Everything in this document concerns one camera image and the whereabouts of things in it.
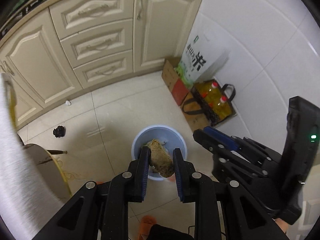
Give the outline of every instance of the red bottle cap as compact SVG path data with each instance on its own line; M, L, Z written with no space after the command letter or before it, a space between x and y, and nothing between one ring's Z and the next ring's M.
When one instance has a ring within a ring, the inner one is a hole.
M219 85L218 85L217 82L213 81L212 84L211 84L211 86L212 86L213 88L217 88Z
M228 98L227 98L226 96L222 96L222 97L220 98L220 101L221 101L222 103L225 103L225 102L228 101Z

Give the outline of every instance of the kitchen cabinet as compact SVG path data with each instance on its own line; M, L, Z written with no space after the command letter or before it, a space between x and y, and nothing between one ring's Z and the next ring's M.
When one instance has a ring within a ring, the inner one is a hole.
M13 89L16 94L17 104L14 108L16 114L16 125L19 126L31 116L41 111L43 108L31 98L14 80Z
M132 49L83 64L74 71L83 88L133 73Z
M135 0L133 66L141 71L181 56L201 0Z
M61 0L50 6L60 40L100 24L132 18L133 0Z
M73 68L101 57L132 49L132 19L99 25L61 41Z
M41 107L82 89L53 27L49 9L29 20L0 48L6 72Z

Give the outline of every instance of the white tile wall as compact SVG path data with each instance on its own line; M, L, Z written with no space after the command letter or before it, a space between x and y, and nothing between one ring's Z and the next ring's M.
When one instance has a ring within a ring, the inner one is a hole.
M301 0L203 0L191 35L207 30L230 50L215 77L236 87L238 116L218 129L282 153L290 97L320 107L320 29Z

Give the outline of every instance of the white cloth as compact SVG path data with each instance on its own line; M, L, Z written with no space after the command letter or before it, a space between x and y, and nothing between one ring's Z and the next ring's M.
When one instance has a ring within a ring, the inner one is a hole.
M6 99L10 81L0 74L0 216L16 240L31 240L63 204L19 143Z

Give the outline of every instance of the person's hand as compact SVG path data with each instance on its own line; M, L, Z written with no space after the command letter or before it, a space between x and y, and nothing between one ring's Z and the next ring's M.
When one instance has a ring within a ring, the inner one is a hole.
M284 222L281 218L276 218L275 222L281 228L282 231L286 232L289 228L289 224Z

